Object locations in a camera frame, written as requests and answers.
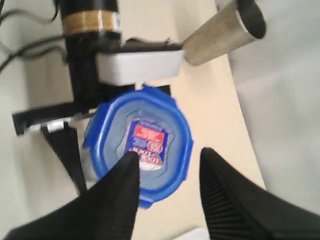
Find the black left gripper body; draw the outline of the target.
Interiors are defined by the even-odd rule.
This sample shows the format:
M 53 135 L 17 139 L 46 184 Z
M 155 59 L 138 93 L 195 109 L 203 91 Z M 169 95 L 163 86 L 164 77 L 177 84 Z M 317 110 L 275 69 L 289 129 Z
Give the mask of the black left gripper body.
M 73 102 L 14 113 L 12 119 L 18 136 L 36 124 L 73 117 L 76 114 L 86 114 L 99 104 L 135 88 L 136 83 L 115 86 L 99 81 L 96 55 L 102 50 L 122 45 L 119 33 L 78 33 L 67 36 L 65 44 Z

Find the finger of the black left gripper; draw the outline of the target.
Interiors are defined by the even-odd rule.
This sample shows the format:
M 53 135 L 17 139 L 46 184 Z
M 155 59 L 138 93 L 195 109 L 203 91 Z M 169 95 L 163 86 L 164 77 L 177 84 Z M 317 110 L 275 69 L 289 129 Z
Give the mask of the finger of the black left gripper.
M 88 189 L 81 164 L 77 130 L 65 123 L 62 129 L 52 132 L 47 127 L 42 127 L 41 133 L 63 164 L 77 194 L 84 194 Z

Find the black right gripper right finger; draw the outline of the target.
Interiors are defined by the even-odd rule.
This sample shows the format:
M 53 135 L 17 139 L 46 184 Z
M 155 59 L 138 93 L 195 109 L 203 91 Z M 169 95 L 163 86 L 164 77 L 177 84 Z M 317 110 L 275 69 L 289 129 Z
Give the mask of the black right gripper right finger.
M 318 240 L 319 215 L 256 185 L 215 150 L 200 152 L 200 198 L 211 240 Z

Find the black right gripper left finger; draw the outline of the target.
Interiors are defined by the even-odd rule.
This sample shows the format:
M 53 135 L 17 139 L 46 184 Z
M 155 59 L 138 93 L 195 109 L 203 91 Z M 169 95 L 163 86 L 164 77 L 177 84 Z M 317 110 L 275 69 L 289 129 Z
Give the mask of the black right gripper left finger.
M 130 240 L 140 195 L 139 156 L 127 152 L 93 187 L 65 206 L 16 227 L 6 240 Z

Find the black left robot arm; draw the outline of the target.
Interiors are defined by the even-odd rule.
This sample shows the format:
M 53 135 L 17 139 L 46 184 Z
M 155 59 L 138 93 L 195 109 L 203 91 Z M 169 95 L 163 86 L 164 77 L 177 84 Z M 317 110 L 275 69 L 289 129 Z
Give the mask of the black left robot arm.
M 116 29 L 118 3 L 115 0 L 59 0 L 57 7 L 61 13 L 73 101 L 14 113 L 12 119 L 19 136 L 32 127 L 42 132 L 78 194 L 82 194 L 87 186 L 80 163 L 78 135 L 67 119 L 83 117 L 98 105 L 134 88 L 131 83 L 124 86 L 104 83 L 98 74 L 97 55 L 164 54 L 180 50 L 181 46 L 136 38 L 121 43 L 121 33 Z

